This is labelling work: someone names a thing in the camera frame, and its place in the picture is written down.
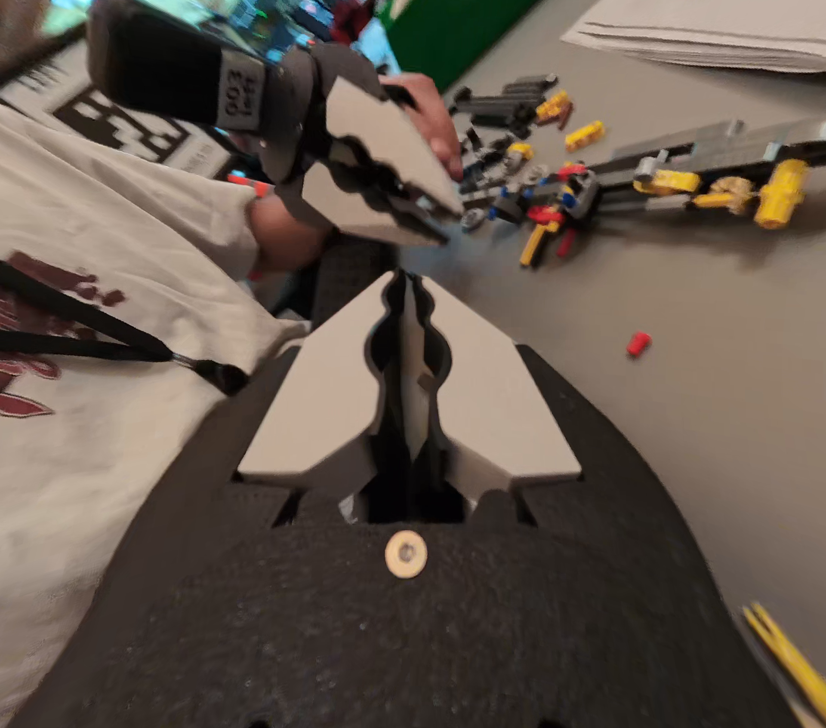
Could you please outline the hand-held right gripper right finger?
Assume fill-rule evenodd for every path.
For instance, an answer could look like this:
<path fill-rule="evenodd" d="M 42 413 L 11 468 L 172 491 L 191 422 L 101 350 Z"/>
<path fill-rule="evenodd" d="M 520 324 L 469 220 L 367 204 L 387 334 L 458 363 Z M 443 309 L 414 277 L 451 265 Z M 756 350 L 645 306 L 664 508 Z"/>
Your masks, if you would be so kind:
<path fill-rule="evenodd" d="M 429 431 L 456 489 L 518 489 L 577 479 L 583 468 L 507 334 L 432 279 L 412 276 Z"/>

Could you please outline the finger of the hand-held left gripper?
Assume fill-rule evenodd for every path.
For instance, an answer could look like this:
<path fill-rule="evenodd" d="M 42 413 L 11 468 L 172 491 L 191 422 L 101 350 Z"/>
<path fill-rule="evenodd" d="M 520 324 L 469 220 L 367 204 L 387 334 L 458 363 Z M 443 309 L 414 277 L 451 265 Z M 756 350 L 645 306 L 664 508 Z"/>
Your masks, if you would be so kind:
<path fill-rule="evenodd" d="M 325 128 L 339 143 L 354 144 L 367 165 L 392 172 L 403 190 L 427 198 L 440 213 L 460 218 L 453 180 L 408 114 L 337 76 L 325 102 Z"/>
<path fill-rule="evenodd" d="M 305 206 L 342 234 L 396 247 L 443 247 L 449 236 L 416 204 L 359 186 L 315 163 L 304 175 Z"/>

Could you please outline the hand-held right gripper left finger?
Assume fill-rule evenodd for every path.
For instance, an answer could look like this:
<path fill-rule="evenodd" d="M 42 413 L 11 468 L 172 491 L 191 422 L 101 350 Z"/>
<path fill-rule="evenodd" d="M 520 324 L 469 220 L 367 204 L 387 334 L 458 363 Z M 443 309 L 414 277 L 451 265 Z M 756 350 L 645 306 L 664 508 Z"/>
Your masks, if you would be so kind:
<path fill-rule="evenodd" d="M 387 271 L 299 347 L 237 467 L 246 481 L 287 489 L 362 489 L 376 475 L 370 438 L 382 421 L 378 329 L 404 279 Z"/>

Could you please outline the grey lego beam assembly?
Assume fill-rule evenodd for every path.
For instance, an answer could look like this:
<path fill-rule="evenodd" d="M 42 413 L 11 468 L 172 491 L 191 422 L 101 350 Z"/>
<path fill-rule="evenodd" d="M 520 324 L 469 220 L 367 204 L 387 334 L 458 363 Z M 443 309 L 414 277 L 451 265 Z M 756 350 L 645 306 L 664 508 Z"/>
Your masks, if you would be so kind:
<path fill-rule="evenodd" d="M 532 227 L 522 267 L 559 239 L 609 218 L 730 215 L 769 232 L 789 228 L 811 173 L 824 168 L 824 117 L 748 129 L 740 120 L 623 147 L 603 162 L 562 166 L 523 189 L 500 190 L 486 217 Z"/>

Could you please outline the person's left forearm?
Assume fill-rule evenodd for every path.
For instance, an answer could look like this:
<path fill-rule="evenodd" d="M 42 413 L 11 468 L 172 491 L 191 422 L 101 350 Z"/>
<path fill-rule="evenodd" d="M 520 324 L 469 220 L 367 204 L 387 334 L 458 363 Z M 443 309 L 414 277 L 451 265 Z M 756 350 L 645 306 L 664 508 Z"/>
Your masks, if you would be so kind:
<path fill-rule="evenodd" d="M 252 201 L 249 223 L 257 244 L 254 275 L 288 273 L 315 263 L 325 250 L 333 228 L 307 223 L 287 210 L 275 196 Z"/>

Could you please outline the pile of black lego beams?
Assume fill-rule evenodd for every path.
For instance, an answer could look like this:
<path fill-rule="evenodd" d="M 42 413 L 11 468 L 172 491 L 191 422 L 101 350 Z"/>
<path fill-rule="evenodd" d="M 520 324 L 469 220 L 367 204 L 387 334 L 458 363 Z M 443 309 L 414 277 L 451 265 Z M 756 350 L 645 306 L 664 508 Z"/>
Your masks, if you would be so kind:
<path fill-rule="evenodd" d="M 529 162 L 506 157 L 518 142 L 530 144 L 537 126 L 535 109 L 558 85 L 554 73 L 523 76 L 506 83 L 497 94 L 483 95 L 465 86 L 453 95 L 449 114 L 464 120 L 459 141 L 463 164 L 459 199 L 463 210 L 487 209 L 504 191 L 521 186 Z"/>

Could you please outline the yellow lego axle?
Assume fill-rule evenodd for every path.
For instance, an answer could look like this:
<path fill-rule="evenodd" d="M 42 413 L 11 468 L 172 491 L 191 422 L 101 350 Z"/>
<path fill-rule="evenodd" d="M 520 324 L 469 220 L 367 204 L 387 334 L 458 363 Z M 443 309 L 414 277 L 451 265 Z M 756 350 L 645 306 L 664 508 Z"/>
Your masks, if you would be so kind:
<path fill-rule="evenodd" d="M 825 720 L 825 677 L 806 659 L 769 612 L 753 602 L 742 608 L 752 633 L 799 688 L 814 713 Z"/>

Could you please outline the person's left hand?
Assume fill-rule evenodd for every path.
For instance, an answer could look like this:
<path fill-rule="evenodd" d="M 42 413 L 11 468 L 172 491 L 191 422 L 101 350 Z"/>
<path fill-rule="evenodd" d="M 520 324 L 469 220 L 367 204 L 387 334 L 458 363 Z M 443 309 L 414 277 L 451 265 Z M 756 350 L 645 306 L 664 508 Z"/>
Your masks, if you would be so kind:
<path fill-rule="evenodd" d="M 405 111 L 451 179 L 460 183 L 463 164 L 459 136 L 434 81 L 422 73 L 380 75 L 379 81 L 385 88 L 398 86 L 408 91 L 416 105 L 406 106 Z"/>

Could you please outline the white black marker sign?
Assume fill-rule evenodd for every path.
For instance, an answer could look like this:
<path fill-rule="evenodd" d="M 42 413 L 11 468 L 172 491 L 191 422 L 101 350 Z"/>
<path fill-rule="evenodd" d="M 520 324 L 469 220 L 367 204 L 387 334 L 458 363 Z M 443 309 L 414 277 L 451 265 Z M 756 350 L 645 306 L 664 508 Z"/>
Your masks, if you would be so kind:
<path fill-rule="evenodd" d="M 191 174 L 218 178 L 230 168 L 221 142 L 193 124 L 128 110 L 103 95 L 77 40 L 2 84 L 2 103 L 48 128 Z"/>

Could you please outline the orange striped object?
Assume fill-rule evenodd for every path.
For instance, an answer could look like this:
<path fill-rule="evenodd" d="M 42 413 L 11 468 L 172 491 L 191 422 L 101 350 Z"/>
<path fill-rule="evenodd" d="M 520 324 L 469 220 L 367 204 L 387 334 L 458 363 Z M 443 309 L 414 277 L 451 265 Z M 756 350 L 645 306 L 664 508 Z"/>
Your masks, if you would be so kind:
<path fill-rule="evenodd" d="M 260 181 L 241 174 L 240 172 L 232 171 L 226 177 L 226 181 L 236 186 L 243 186 L 254 190 L 257 198 L 265 198 L 274 194 L 274 186 L 265 181 Z"/>

